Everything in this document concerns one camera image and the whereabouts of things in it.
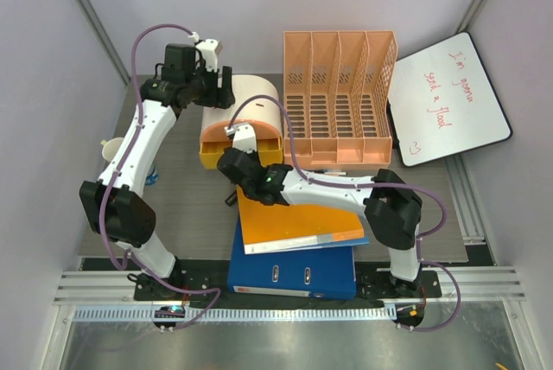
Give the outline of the white arched drawer cabinet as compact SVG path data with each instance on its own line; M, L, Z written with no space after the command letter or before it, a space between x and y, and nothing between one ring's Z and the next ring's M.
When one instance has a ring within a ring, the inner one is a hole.
M205 108L203 110L200 144L230 140L225 134L225 128L231 118L236 118L236 123L248 122L253 126L257 140L280 137L283 146L280 108L273 102L267 99L256 99L246 105L239 114L235 113L240 105L253 96L262 94L277 99L278 93L275 86L260 76L239 74L232 77L232 90L236 103L229 109Z

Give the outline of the yellow cabinet drawer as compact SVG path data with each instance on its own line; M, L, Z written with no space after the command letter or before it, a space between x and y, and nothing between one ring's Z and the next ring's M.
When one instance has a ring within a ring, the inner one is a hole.
M202 142L200 144L200 161L205 169L217 169L217 162L226 148L232 146L230 140L222 142ZM268 138L257 140L257 153L263 166L283 161L282 139Z

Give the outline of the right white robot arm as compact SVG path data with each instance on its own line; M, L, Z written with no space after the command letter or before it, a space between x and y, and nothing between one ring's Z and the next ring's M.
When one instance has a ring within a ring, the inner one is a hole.
M283 163L264 167L255 152L236 148L224 150L217 170L246 198L265 206L316 205L365 218L376 240L388 248L393 291L407 297L420 288L416 237L423 202L394 172L338 178Z

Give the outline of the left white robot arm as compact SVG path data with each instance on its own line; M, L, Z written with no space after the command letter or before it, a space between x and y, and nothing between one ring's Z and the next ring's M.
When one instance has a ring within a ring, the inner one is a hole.
M139 87L134 117L115 156L97 181L80 186L91 229L105 246L118 245L155 276L154 289L164 299L176 299L184 279L175 273L176 256L156 235L155 211L143 200L146 178L164 138L188 105L226 110L234 102L230 67L162 67L160 77Z

